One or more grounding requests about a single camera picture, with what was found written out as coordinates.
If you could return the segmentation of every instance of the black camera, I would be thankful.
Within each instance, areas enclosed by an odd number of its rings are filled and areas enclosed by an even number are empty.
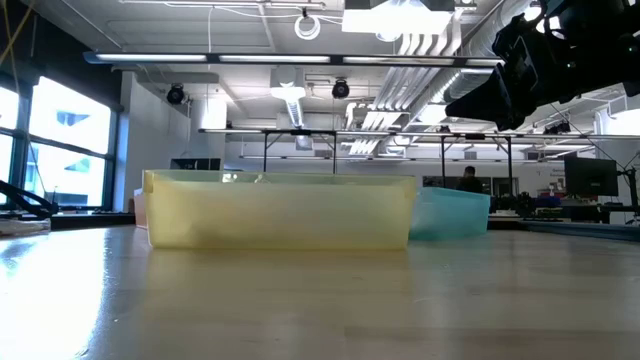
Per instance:
[[[331,95],[333,95],[334,99],[347,98],[349,96],[349,85],[347,85],[347,80],[336,80],[336,84],[333,85],[333,91],[331,91]]]
[[[187,102],[187,95],[184,92],[183,84],[171,85],[171,90],[167,93],[167,101],[171,105],[182,105]]]

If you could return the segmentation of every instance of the cable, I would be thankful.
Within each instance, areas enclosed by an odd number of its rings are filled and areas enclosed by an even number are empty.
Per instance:
[[[237,11],[237,10],[233,10],[231,8],[226,8],[226,7],[220,7],[220,6],[216,6],[216,9],[220,9],[220,10],[224,10],[224,11],[228,11],[228,12],[232,12],[234,14],[238,14],[238,15],[242,15],[242,16],[248,16],[248,17],[255,17],[255,18],[288,18],[288,17],[299,17],[300,15],[255,15],[255,14],[247,14],[247,13],[243,13],[242,11]]]
[[[207,18],[207,38],[209,39],[209,53],[211,53],[211,13],[215,9],[213,6],[209,9],[209,17]]]
[[[151,75],[149,74],[149,70],[147,69],[146,66],[140,65],[140,68],[144,71],[145,74],[147,74],[147,79],[149,80],[149,82],[156,88],[156,90],[158,90],[158,93],[164,93],[164,89],[162,87],[160,87],[160,85],[158,85],[155,81],[153,81],[153,79],[151,78]]]
[[[624,168],[626,169],[629,165],[631,165],[633,160],[635,160],[638,157],[638,155],[640,155],[640,151],[636,152],[636,155],[632,157],[631,160],[629,160],[629,162],[627,163],[627,165],[624,166]]]
[[[8,17],[9,10],[7,10],[6,1],[3,1],[3,3],[5,4],[4,6],[4,11],[6,13],[5,16]],[[27,8],[27,12],[22,17],[22,20],[20,21],[20,24],[18,24],[18,27],[16,28],[16,32],[13,34],[13,36],[11,36],[11,31],[7,32],[7,38],[9,42],[7,43],[7,48],[2,52],[2,55],[0,55],[0,65],[2,65],[2,63],[4,62],[4,58],[7,56],[9,51],[10,50],[13,51],[13,43],[16,42],[18,35],[20,35],[20,33],[22,32],[22,28],[27,23],[27,20],[29,19],[29,15],[31,15],[31,11],[33,10],[33,5],[35,5],[35,3],[36,3],[36,0],[31,0],[31,3],[29,4],[29,8]]]
[[[9,53],[10,55],[11,67],[13,72],[13,80],[15,82],[16,93],[18,94],[18,97],[20,96],[20,82],[18,81],[16,59],[14,57],[14,52],[13,52],[13,42],[15,41],[15,39],[17,38],[17,35],[22,30],[22,25],[24,25],[24,23],[26,22],[26,19],[28,18],[34,3],[35,3],[35,0],[32,0],[31,4],[29,5],[29,10],[25,14],[25,17],[22,19],[20,26],[18,26],[18,28],[16,29],[15,34],[11,36],[11,29],[9,28],[9,10],[7,9],[6,1],[4,2],[4,22],[5,22],[5,30],[7,31],[7,40],[9,40],[9,43],[7,45],[7,49],[3,53],[3,57],[7,53]],[[25,138],[26,138],[27,144],[29,145],[29,150],[31,151],[31,157],[33,158],[33,164],[35,165],[35,168],[36,168],[36,174],[38,175],[38,179],[40,179],[40,185],[42,186],[42,192],[44,193],[43,198],[45,198],[46,200],[47,188],[44,186],[44,180],[42,179],[42,175],[40,175],[40,168],[38,167],[38,160],[36,159],[36,154],[35,154],[35,151],[33,150],[33,143],[31,142],[31,134],[29,133],[29,129],[27,129],[25,133],[26,133]]]
[[[307,19],[307,18],[313,21],[313,26],[309,30],[302,30],[302,28],[300,27],[300,24],[304,19]],[[313,40],[317,38],[318,35],[320,34],[320,29],[321,29],[320,20],[315,15],[311,15],[308,17],[300,16],[296,20],[296,23],[293,25],[293,30],[296,32],[296,35],[298,35],[298,37],[302,40]]]
[[[577,127],[577,126],[573,125],[573,123],[572,123],[571,121],[569,121],[569,118],[567,118],[566,116],[564,116],[564,114],[562,114],[562,113],[560,112],[560,110],[558,110],[558,109],[557,109],[553,104],[549,104],[549,105],[550,105],[550,106],[551,106],[551,107],[552,107],[552,108],[553,108],[553,109],[558,113],[558,115],[560,115],[560,116],[564,119],[564,121],[566,121],[566,122],[567,122],[569,125],[571,125],[574,129],[576,129],[576,131],[577,131],[578,133],[580,133],[580,135],[584,136],[584,137],[587,139],[587,141],[589,141],[589,142],[591,143],[591,145],[593,145],[596,149],[600,150],[600,151],[601,151],[601,152],[602,152],[606,157],[608,157],[609,159],[611,159],[611,160],[615,161],[615,162],[616,162],[616,164],[618,164],[618,166],[620,166],[620,168],[621,168],[622,170],[626,170],[626,167],[622,166],[622,164],[620,164],[616,159],[614,159],[613,157],[611,157],[611,155],[607,154],[607,152],[606,152],[606,151],[602,150],[602,148],[601,148],[600,146],[598,146],[598,145],[597,145],[593,140],[589,139],[589,138],[587,137],[587,135],[585,135],[582,131],[580,131],[580,129],[578,129],[578,127]]]
[[[324,16],[318,16],[318,19],[320,19],[320,20],[324,20],[324,21],[329,22],[329,23],[332,23],[332,24],[342,25],[342,23],[341,23],[341,22],[339,22],[339,21],[333,21],[333,20],[328,19],[328,18],[326,18],[326,17],[324,17]]]

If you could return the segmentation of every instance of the ceiling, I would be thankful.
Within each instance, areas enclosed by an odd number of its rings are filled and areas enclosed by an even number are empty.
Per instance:
[[[322,15],[341,16],[344,8],[341,0],[323,0],[327,5]],[[475,12],[465,12],[461,19],[462,36],[492,9],[498,0],[477,0]],[[294,33],[295,17],[263,19],[242,16],[222,9],[173,8],[164,5],[123,4],[118,0],[47,0],[36,2],[36,10],[49,21],[76,37],[87,46],[102,51],[139,52],[247,52],[247,53],[336,53],[336,54],[394,54],[400,41],[385,43],[373,34],[343,33],[340,25],[322,22],[320,35],[305,41]],[[237,9],[258,15],[256,9]],[[296,14],[294,9],[265,9],[267,15]],[[211,16],[211,44],[209,45],[208,18]],[[270,44],[268,32],[272,34]],[[234,125],[255,119],[275,119],[277,113],[286,112],[285,103],[269,95],[270,66],[148,66],[148,73],[194,72],[216,73],[220,86],[200,86],[194,96],[206,96],[217,89],[233,100],[228,118]],[[313,83],[313,91],[307,89],[302,108],[305,112],[344,114],[346,101],[334,101],[331,88],[337,77],[347,78],[351,87],[350,97],[375,97],[383,84],[388,68],[372,67],[307,67],[305,81]],[[145,81],[147,75],[140,75]],[[160,84],[165,89],[169,84]],[[589,98],[610,99],[620,96],[620,89],[613,87]],[[583,129],[592,128],[592,110],[602,106],[602,100],[574,100],[556,105],[558,109],[570,109],[572,120]],[[542,107],[527,119],[524,130],[534,124],[544,125],[552,121],[556,113],[550,106]],[[448,119],[453,131],[493,130],[492,123],[467,119]]]

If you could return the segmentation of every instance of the wall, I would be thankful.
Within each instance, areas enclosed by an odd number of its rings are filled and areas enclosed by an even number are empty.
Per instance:
[[[8,0],[6,10],[11,33],[16,32],[28,7]],[[8,45],[5,18],[0,16],[0,49]],[[40,76],[59,82],[111,109],[119,111],[122,75],[109,65],[92,65],[83,53],[90,48],[32,11],[13,43],[17,76],[26,84],[37,84]],[[13,74],[11,61],[0,64],[0,73]]]
[[[244,155],[261,155],[263,152],[263,144],[257,142],[229,142],[226,149],[226,168],[238,169],[245,171],[262,171],[261,159],[239,159],[241,151]],[[316,149],[326,149],[326,144],[316,141]],[[313,156],[309,154],[301,154],[295,152],[293,143],[275,143],[269,148],[270,155],[292,155],[297,156]],[[458,154],[451,153],[452,156],[458,157]],[[338,156],[346,156],[345,153],[339,153]],[[500,157],[499,154],[491,154],[494,158]],[[446,163],[447,176],[462,176],[464,168],[468,165],[476,167],[476,175],[479,177],[508,177],[509,171],[507,164],[502,163]],[[270,172],[294,172],[294,173],[326,173],[330,174],[333,169],[332,161],[329,160],[267,160],[267,171]],[[398,162],[385,163],[378,161],[339,161],[339,174],[384,174],[384,175],[409,175],[416,177],[416,187],[422,186],[422,176],[440,176],[442,174],[439,159],[434,162]],[[538,189],[546,189],[550,182],[556,182],[558,177],[564,176],[564,167],[561,163],[553,164],[514,164],[513,176],[519,180],[519,190],[527,191],[535,196]]]
[[[202,102],[195,101],[190,115],[180,111],[141,85],[132,72],[123,74],[114,209],[127,210],[133,191],[142,187],[142,173],[168,169],[174,158],[224,158],[224,135],[198,132]]]
[[[611,117],[608,115],[607,109],[600,111],[596,115],[595,128],[598,134],[605,135],[639,135],[640,126],[638,126],[640,119],[628,116],[623,116],[622,112],[613,114]],[[620,164],[620,166],[627,165],[630,169],[635,167],[640,171],[640,141],[600,141],[598,146],[602,151],[597,151],[597,157],[600,159],[613,158]],[[640,193],[640,172],[636,174],[636,188]],[[618,177],[618,198],[613,200],[616,202],[622,202],[625,205],[631,205],[631,184],[624,176]],[[602,201],[611,201],[609,197],[601,199]],[[624,224],[627,220],[633,218],[633,213],[612,213],[612,224]]]

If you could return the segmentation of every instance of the table surface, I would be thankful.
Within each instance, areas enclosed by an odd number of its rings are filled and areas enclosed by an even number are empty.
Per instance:
[[[527,232],[404,252],[0,241],[0,359],[639,359],[640,247]]]

